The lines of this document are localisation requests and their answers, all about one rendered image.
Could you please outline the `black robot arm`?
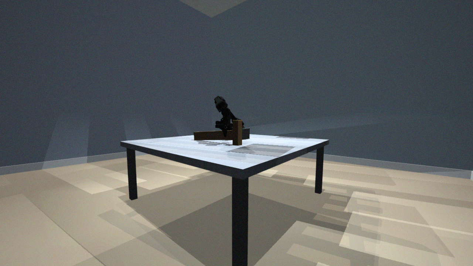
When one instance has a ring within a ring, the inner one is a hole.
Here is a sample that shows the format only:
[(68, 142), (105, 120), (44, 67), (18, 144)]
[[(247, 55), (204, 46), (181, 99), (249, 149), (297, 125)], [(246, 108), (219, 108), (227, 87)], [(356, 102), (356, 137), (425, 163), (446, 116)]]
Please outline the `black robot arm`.
[[(226, 103), (225, 99), (223, 99), (222, 96), (217, 96), (214, 98), (214, 100), (215, 100), (215, 105), (216, 105), (217, 110), (221, 112), (223, 116), (230, 116), (232, 120), (241, 120), (232, 114), (230, 109), (227, 107), (228, 104)], [(223, 124), (223, 120), (220, 119), (220, 121), (216, 121), (216, 124)], [(242, 121), (242, 129), (245, 129), (243, 125), (244, 123)]]

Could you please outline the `brown wooden board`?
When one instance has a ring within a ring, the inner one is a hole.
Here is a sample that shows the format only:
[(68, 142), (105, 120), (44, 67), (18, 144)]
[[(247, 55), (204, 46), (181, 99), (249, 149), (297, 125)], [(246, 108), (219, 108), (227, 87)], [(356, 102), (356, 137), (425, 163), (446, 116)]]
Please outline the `brown wooden board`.
[(232, 140), (232, 130), (227, 131), (226, 137), (222, 131), (194, 132), (194, 140)]

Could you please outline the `dark brown wooden post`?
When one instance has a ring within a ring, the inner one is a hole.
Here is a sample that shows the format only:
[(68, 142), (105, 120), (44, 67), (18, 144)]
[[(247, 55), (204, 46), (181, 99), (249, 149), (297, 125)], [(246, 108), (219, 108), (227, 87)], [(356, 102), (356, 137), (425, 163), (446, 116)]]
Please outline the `dark brown wooden post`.
[(242, 145), (242, 120), (232, 120), (232, 145)]

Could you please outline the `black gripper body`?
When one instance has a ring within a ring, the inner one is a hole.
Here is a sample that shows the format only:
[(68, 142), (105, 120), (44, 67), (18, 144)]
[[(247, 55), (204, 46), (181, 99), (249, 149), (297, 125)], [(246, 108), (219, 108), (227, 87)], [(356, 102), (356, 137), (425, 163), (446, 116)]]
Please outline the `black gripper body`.
[[(230, 116), (223, 116), (223, 124), (216, 124), (215, 128), (232, 128), (232, 123), (230, 123)], [(228, 125), (228, 126), (227, 126)]]

